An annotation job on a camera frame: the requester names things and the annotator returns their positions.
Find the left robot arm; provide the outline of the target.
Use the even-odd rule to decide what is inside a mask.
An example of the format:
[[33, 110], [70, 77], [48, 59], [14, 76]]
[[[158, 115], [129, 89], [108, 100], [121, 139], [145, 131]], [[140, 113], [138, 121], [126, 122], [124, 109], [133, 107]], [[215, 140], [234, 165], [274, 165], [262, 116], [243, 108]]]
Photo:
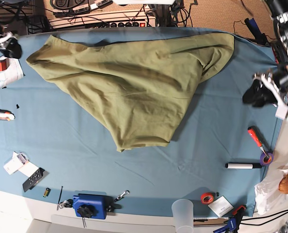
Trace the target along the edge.
[[276, 23], [275, 36], [284, 49], [286, 60], [278, 64], [276, 70], [256, 73], [251, 87], [244, 93], [244, 104], [263, 107], [273, 104], [277, 107], [275, 116], [288, 120], [288, 0], [266, 0], [265, 4]]

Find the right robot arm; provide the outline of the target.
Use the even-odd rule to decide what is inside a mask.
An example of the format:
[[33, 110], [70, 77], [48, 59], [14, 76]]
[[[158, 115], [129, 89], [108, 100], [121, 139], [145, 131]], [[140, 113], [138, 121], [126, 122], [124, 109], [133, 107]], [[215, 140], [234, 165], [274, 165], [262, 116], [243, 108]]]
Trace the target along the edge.
[[0, 52], [6, 58], [19, 59], [22, 56], [22, 48], [18, 39], [12, 32], [4, 32], [0, 24]]

